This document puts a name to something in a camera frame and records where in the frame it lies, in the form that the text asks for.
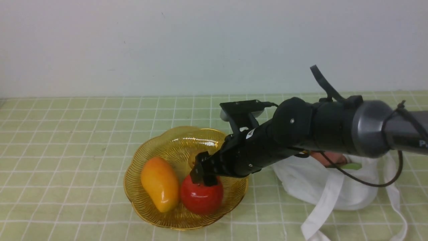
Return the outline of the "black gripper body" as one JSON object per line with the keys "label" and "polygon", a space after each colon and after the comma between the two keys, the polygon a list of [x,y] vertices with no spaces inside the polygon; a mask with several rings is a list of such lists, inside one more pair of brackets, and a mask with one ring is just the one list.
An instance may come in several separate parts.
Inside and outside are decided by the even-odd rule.
{"label": "black gripper body", "polygon": [[303,152],[302,149],[277,142],[274,139],[276,133],[272,122],[265,122],[229,138],[211,156],[213,174],[242,178]]}

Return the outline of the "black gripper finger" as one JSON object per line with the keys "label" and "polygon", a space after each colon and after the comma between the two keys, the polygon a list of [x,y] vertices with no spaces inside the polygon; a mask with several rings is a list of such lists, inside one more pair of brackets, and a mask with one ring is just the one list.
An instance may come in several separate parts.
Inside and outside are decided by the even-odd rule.
{"label": "black gripper finger", "polygon": [[197,156],[197,163],[195,163],[194,167],[191,169],[190,177],[191,181],[194,184],[205,184],[205,174],[203,171],[203,167],[200,164],[203,160],[205,160],[207,157],[209,157],[208,151],[202,151]]}

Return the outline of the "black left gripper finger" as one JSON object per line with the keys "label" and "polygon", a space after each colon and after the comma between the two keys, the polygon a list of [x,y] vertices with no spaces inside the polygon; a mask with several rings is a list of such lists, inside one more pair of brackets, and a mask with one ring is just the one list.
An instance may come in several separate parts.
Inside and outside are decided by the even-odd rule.
{"label": "black left gripper finger", "polygon": [[221,159],[218,157],[205,157],[203,159],[203,182],[205,186],[216,186],[219,184],[218,176]]}

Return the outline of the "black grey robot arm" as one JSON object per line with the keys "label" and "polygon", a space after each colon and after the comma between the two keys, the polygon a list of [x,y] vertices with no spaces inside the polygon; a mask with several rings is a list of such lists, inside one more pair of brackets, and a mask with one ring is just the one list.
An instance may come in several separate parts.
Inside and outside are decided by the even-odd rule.
{"label": "black grey robot arm", "polygon": [[407,111],[401,102],[392,109],[380,100],[350,96],[338,102],[322,98],[307,103],[283,101],[272,119],[259,125],[256,117],[272,102],[246,100],[221,103],[223,119],[233,133],[214,154],[196,155],[193,183],[214,186],[219,176],[243,178],[305,151],[334,152],[378,158],[390,150],[427,155],[427,111]]}

